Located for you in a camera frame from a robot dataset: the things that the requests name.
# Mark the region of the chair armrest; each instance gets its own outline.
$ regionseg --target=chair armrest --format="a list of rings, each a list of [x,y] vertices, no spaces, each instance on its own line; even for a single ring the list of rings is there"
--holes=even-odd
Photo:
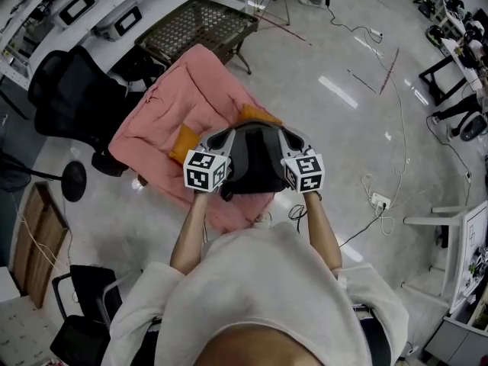
[[[66,311],[64,310],[63,302],[61,301],[61,296],[59,295],[59,283],[63,279],[70,278],[71,274],[64,274],[59,277],[53,278],[53,281],[51,282],[53,284],[53,289],[54,289],[54,296],[56,297],[56,302],[58,303],[59,311],[61,312],[61,316],[63,316],[63,319],[66,320]]]
[[[110,317],[108,316],[107,308],[105,307],[105,296],[110,290],[117,287],[122,282],[125,282],[130,276],[136,274],[136,272],[141,272],[141,270],[129,271],[122,278],[119,278],[115,282],[112,282],[111,284],[105,286],[103,293],[97,297],[98,309],[100,310],[101,317],[104,320],[104,324],[106,325],[107,329],[110,329],[111,320]]]

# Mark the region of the bare skin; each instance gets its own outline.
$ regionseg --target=bare skin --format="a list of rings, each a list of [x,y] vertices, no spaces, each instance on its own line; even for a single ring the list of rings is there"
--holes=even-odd
[[[319,195],[303,195],[307,206],[310,245],[330,270],[342,267],[342,256]],[[189,274],[201,261],[202,232],[209,194],[196,194],[171,256],[170,266]],[[197,366],[319,366],[321,363],[286,333],[260,325],[231,326],[212,338]]]

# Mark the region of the pink cushion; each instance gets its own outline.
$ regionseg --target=pink cushion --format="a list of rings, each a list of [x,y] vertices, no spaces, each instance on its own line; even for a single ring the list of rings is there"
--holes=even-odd
[[[264,110],[212,52],[194,46],[147,90],[109,150],[188,210],[193,190],[185,187],[183,168],[168,157],[179,127],[185,123],[200,136],[228,127],[245,103]],[[272,198],[273,194],[236,195],[225,202],[213,194],[207,219],[218,232],[240,230],[253,223]]]

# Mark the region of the dark wall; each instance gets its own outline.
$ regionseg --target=dark wall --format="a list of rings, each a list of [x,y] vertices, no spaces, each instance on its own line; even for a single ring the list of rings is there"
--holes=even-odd
[[[22,119],[0,97],[0,124],[3,116],[8,114],[4,129],[0,129],[0,146],[4,152],[17,157],[27,167],[32,167],[46,140],[45,136],[36,133],[34,129],[32,120],[34,106],[27,100],[27,92],[7,78],[0,85],[0,91],[4,92],[30,118],[30,120]],[[22,193],[23,191],[14,193],[17,206],[21,201]],[[16,215],[12,196],[0,191],[0,265],[8,264]]]

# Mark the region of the white cube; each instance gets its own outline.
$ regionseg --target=white cube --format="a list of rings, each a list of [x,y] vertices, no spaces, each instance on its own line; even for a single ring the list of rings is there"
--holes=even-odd
[[[326,174],[322,155],[283,159],[284,177],[297,192],[320,190]]]
[[[185,186],[212,192],[227,176],[227,157],[189,150],[183,165]]]

